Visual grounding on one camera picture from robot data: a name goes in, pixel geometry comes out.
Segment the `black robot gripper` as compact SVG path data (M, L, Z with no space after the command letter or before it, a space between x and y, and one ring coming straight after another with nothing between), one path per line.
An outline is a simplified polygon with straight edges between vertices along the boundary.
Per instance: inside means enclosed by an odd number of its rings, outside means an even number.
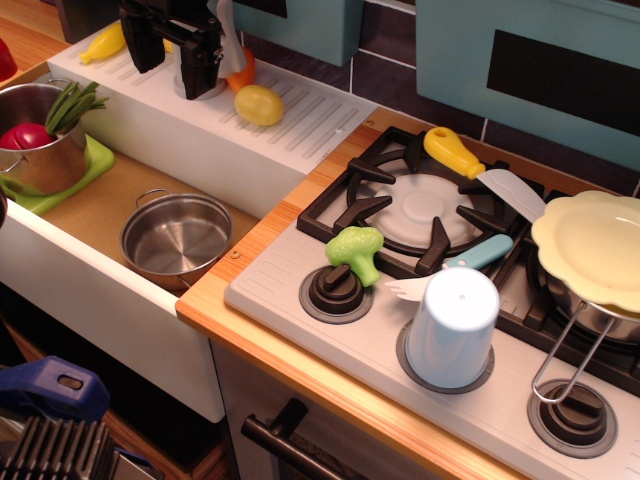
M164 62L163 38L182 41L202 36L187 40L180 47L185 97L195 100L217 86L222 27L207 1L121 1L119 13L127 47L139 73Z

